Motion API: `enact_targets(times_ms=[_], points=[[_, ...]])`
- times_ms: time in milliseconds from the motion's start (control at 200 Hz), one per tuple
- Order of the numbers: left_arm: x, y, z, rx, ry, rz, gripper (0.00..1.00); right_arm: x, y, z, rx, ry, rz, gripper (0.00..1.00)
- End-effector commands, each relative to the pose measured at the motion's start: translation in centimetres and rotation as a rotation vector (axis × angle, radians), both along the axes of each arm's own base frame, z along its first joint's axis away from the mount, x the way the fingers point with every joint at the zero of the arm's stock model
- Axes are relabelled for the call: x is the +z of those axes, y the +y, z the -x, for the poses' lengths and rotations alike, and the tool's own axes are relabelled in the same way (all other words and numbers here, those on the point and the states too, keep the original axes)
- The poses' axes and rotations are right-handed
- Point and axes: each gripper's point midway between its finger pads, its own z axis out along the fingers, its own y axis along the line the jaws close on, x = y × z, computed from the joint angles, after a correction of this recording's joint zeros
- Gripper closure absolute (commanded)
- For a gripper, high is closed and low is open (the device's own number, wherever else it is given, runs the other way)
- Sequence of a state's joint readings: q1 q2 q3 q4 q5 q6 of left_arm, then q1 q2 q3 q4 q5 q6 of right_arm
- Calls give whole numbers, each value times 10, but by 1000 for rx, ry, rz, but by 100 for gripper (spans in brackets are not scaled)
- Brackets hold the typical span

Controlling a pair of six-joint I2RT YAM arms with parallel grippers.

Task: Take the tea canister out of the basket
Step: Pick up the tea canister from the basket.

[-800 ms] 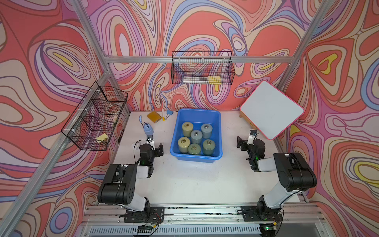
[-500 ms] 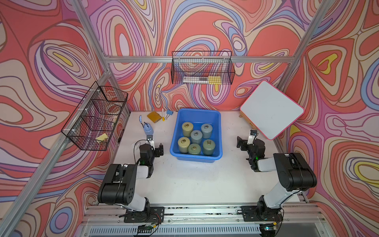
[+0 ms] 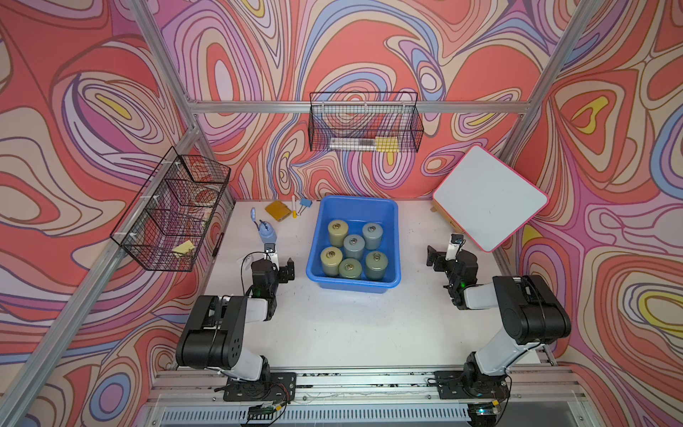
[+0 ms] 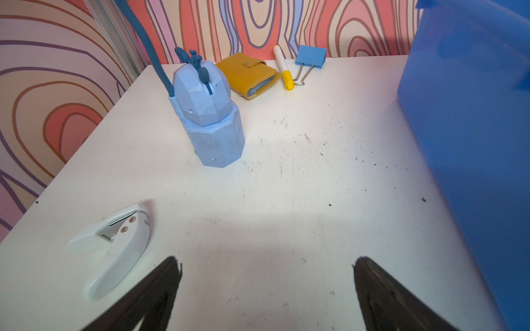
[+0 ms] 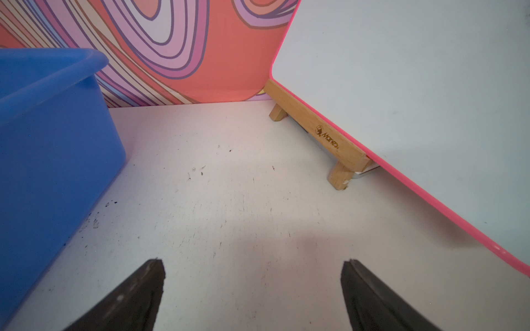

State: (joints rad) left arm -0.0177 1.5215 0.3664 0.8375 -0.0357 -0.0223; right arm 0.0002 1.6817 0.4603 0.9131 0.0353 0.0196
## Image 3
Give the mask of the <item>yellow-green tea canister back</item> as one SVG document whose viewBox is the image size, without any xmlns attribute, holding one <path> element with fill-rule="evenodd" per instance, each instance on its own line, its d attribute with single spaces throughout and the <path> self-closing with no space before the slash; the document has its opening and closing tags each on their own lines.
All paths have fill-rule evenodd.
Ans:
<svg viewBox="0 0 683 427">
<path fill-rule="evenodd" d="M 343 220 L 332 220 L 329 222 L 328 235 L 330 245 L 333 247 L 343 247 L 343 242 L 349 234 L 349 226 Z"/>
</svg>

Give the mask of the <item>blue plastic basket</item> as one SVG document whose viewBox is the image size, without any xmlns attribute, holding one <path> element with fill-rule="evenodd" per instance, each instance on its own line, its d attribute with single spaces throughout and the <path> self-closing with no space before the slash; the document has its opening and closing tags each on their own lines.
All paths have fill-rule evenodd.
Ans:
<svg viewBox="0 0 683 427">
<path fill-rule="evenodd" d="M 398 286 L 397 203 L 369 197 L 324 197 L 306 273 L 328 289 L 384 293 Z"/>
</svg>

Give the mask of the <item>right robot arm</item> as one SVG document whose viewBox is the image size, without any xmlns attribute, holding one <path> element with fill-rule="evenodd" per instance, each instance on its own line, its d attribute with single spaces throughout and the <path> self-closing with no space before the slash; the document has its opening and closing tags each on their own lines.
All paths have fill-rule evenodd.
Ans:
<svg viewBox="0 0 683 427">
<path fill-rule="evenodd" d="M 464 364 L 460 383 L 472 395 L 501 384 L 527 352 L 571 333 L 570 317 L 540 275 L 494 276 L 478 283 L 477 256 L 454 246 L 445 251 L 428 246 L 426 265 L 446 275 L 444 288 L 460 311 L 499 311 L 501 329 Z"/>
</svg>

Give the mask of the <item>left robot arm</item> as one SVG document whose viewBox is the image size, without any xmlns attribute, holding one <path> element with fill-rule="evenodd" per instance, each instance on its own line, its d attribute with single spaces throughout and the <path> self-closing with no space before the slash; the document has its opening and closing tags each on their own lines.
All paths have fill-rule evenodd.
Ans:
<svg viewBox="0 0 683 427">
<path fill-rule="evenodd" d="M 268 258 L 251 264 L 253 284 L 244 295 L 202 295 L 176 347 L 178 366 L 210 369 L 242 382 L 270 379 L 270 363 L 245 347 L 245 326 L 268 322 L 277 309 L 277 290 L 295 279 L 295 262 L 279 267 Z"/>
</svg>

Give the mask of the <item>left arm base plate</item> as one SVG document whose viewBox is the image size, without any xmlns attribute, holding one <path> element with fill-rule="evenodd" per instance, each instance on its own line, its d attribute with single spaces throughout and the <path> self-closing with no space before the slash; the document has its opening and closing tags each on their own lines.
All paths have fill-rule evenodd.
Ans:
<svg viewBox="0 0 683 427">
<path fill-rule="evenodd" d="M 290 402 L 295 397 L 297 373 L 271 373 L 269 380 L 254 382 L 229 379 L 227 384 L 215 389 L 223 394 L 227 402 L 272 401 L 275 403 Z"/>
</svg>

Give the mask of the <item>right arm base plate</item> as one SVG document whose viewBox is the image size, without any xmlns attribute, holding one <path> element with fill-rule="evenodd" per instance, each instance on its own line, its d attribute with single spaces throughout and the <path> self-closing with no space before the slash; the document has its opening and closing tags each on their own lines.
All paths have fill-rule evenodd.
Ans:
<svg viewBox="0 0 683 427">
<path fill-rule="evenodd" d="M 437 388 L 441 400 L 506 400 L 510 388 L 506 375 L 488 376 L 477 371 L 435 371 L 428 383 Z"/>
</svg>

